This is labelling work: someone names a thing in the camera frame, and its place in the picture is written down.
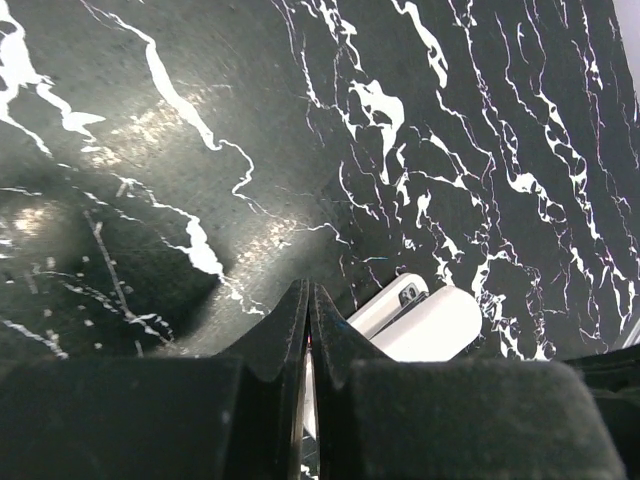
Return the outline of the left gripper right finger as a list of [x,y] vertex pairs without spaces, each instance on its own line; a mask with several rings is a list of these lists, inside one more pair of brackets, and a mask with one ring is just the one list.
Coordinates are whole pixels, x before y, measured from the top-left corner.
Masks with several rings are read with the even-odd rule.
[[309,322],[323,479],[623,479],[580,374],[561,362],[401,363],[314,285]]

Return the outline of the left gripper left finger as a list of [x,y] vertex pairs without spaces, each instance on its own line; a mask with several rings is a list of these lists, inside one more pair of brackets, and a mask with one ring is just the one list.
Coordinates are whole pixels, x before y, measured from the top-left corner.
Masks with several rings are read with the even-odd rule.
[[1,366],[5,479],[296,479],[309,284],[206,358]]

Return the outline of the beige stapler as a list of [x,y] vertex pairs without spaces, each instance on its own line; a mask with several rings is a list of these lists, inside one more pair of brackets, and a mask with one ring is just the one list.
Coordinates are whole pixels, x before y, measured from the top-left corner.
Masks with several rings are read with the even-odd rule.
[[315,284],[308,314],[302,425],[316,478],[410,477],[431,424],[424,371],[478,337],[475,299],[454,286],[429,292],[403,274],[349,318]]

